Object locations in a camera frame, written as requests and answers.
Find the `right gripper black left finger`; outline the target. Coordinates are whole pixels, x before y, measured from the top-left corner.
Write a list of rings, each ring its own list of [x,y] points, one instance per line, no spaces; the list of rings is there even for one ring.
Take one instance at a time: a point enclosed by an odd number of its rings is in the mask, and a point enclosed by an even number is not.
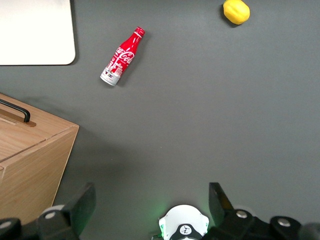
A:
[[[41,240],[78,240],[96,208],[96,189],[86,183],[66,204],[46,209],[37,219]]]

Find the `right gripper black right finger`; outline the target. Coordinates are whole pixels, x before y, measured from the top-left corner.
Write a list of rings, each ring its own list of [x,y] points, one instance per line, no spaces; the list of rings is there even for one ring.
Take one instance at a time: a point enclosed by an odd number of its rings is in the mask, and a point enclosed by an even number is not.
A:
[[[209,183],[208,206],[214,222],[203,240],[259,240],[253,232],[255,217],[244,209],[234,208],[217,182]]]

